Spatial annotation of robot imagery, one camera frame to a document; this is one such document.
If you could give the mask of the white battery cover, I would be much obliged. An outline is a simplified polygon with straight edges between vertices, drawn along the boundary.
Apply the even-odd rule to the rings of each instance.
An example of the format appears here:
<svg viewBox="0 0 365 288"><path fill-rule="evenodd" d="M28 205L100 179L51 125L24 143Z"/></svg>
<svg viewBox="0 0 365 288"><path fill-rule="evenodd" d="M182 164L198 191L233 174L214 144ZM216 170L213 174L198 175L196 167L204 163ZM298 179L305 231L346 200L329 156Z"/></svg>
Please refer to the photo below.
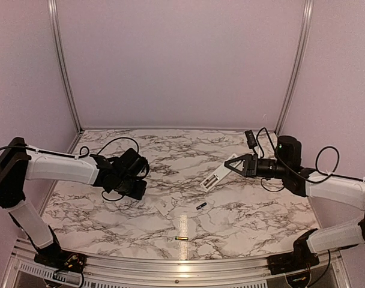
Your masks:
<svg viewBox="0 0 365 288"><path fill-rule="evenodd" d="M168 210L160 203L156 203L154 207L158 210L159 213L161 213L162 216L167 216L169 213Z"/></svg>

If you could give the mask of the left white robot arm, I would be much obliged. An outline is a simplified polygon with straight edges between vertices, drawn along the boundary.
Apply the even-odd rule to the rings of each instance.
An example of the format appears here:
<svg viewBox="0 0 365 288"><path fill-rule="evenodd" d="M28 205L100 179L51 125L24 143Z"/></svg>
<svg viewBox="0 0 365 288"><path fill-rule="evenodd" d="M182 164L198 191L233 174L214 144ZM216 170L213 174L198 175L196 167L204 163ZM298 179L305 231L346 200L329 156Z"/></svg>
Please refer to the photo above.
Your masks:
<svg viewBox="0 0 365 288"><path fill-rule="evenodd" d="M149 171L148 160L132 148L119 157L106 158L90 152L74 155L39 149L16 137L0 147L0 207L27 234L36 251L52 266L60 267L66 262L66 253L50 226L26 200L25 181L76 182L140 200Z"/></svg>

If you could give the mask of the black battery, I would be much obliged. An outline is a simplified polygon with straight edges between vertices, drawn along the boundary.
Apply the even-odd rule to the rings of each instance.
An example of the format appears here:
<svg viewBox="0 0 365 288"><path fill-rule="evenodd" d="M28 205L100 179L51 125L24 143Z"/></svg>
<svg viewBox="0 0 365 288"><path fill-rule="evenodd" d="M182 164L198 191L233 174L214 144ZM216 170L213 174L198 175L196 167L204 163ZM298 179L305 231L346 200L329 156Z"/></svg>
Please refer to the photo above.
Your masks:
<svg viewBox="0 0 365 288"><path fill-rule="evenodd" d="M200 204L199 206L197 206L197 207L196 207L196 209L197 209L197 210L202 209L202 208L203 208L203 207L205 207L206 205L207 205L207 203L206 203L206 202L204 202L204 203Z"/></svg>

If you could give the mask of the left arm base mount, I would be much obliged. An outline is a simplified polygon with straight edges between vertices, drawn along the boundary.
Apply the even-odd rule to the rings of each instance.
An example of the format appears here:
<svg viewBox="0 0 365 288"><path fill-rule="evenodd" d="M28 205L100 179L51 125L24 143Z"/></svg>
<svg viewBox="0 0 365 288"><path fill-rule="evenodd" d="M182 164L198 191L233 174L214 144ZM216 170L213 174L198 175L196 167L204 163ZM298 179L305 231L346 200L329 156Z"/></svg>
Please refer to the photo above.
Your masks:
<svg viewBox="0 0 365 288"><path fill-rule="evenodd" d="M63 250L54 231L51 228L49 230L52 234L52 242L48 246L38 248L35 244L33 245L36 250L34 262L55 268L57 272L69 271L81 274L87 256L83 253Z"/></svg>

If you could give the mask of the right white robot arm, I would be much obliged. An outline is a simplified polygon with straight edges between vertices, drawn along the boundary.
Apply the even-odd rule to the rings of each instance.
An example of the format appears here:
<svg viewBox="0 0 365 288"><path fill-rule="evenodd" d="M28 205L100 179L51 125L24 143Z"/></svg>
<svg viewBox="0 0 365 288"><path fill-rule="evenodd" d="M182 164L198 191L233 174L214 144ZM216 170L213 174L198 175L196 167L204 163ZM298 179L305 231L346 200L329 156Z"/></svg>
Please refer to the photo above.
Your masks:
<svg viewBox="0 0 365 288"><path fill-rule="evenodd" d="M311 254L365 244L365 180L302 167L301 148L296 138L280 136L273 159L244 154L224 163L227 169L245 178L280 179L284 188L294 195L324 198L363 211L361 218L300 236L294 242L294 251L288 255L288 264L294 269L302 268Z"/></svg>

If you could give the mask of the white remote control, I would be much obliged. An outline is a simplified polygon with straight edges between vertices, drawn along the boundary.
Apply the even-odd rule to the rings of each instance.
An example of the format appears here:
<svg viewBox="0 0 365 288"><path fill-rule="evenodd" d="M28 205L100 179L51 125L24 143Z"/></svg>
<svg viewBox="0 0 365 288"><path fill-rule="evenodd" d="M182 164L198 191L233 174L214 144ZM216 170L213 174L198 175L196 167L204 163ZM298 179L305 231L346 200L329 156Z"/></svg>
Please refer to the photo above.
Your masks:
<svg viewBox="0 0 365 288"><path fill-rule="evenodd" d="M212 171L199 185L205 191L209 192L214 189L216 185L221 183L231 173L231 169L225 167L222 163L216 170Z"/></svg>

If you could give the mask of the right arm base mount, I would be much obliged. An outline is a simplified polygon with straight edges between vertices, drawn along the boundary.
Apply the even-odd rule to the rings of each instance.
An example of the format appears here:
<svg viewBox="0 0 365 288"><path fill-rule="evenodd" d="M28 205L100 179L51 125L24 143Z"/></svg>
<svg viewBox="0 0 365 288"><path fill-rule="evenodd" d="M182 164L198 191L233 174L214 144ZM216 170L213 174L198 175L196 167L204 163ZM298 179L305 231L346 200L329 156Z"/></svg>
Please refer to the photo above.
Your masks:
<svg viewBox="0 0 365 288"><path fill-rule="evenodd" d="M294 272L300 269L309 269L320 263L316 253L312 253L307 245L309 236L317 229L302 234L293 243L293 251L269 256L268 269L271 275Z"/></svg>

